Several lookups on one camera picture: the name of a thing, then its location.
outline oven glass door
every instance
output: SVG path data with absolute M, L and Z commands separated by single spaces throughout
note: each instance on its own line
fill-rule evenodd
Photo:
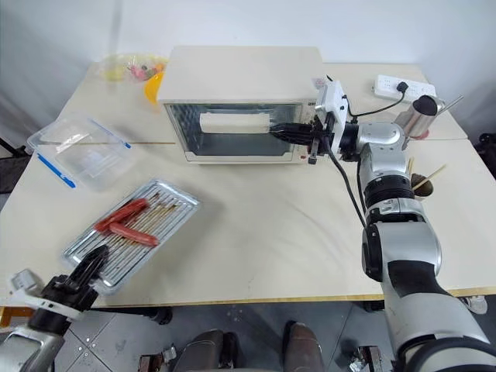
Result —
M 268 121 L 268 126 L 282 122 L 298 122 L 301 116 L 301 105 L 294 104 L 166 105 L 166 110 L 184 151 L 199 157 L 281 157 L 291 152 L 294 147 L 269 133 L 208 133 L 201 125 L 201 117 L 207 117 L 205 114 L 214 114 L 210 117 L 217 118 L 222 118 L 224 114 L 228 121 L 229 118 L 237 116 L 260 117 Z M 223 125 L 226 128 L 229 123 L 223 120 Z

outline white wall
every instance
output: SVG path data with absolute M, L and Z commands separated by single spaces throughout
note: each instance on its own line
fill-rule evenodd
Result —
M 0 6 L 0 98 L 34 121 L 18 139 L 57 116 L 92 60 L 114 52 L 168 55 L 177 44 L 314 45 L 329 62 L 418 63 L 439 96 L 465 95 L 453 114 L 473 140 L 496 131 L 492 0 L 0 0 Z M 0 122 L 0 135 L 13 138 L 13 129 L 26 126 L 9 123 Z

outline power strip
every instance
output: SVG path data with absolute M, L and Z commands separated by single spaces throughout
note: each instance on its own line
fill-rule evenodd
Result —
M 407 79 L 401 79 L 400 77 L 378 75 L 375 79 L 374 84 L 374 94 L 377 97 L 391 98 L 398 100 L 401 98 L 401 93 L 396 90 L 398 84 L 404 81 L 408 84 L 408 89 L 405 92 L 405 102 L 413 102 L 421 95 L 433 95 L 436 96 L 436 88 L 434 85 L 421 83 L 419 81 L 412 81 Z

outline metal cup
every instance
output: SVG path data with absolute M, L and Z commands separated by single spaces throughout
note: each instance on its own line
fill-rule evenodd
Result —
M 407 111 L 402 112 L 394 121 L 404 131 L 406 136 L 412 138 L 425 138 L 427 129 L 430 127 L 438 114 L 444 110 L 444 102 L 431 95 L 423 95 Z

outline metal baking tray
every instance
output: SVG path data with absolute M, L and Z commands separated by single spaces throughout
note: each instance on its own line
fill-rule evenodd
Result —
M 118 291 L 194 215 L 200 205 L 188 193 L 154 179 L 134 191 L 98 221 L 136 198 L 148 199 L 150 207 L 127 222 L 126 226 L 156 236 L 160 241 L 158 246 L 145 246 L 111 232 L 99 233 L 93 224 L 63 253 L 63 259 L 76 267 L 94 248 L 103 244 L 108 246 L 107 263 L 100 272 L 100 278 L 93 283 L 100 295 L 112 295 Z

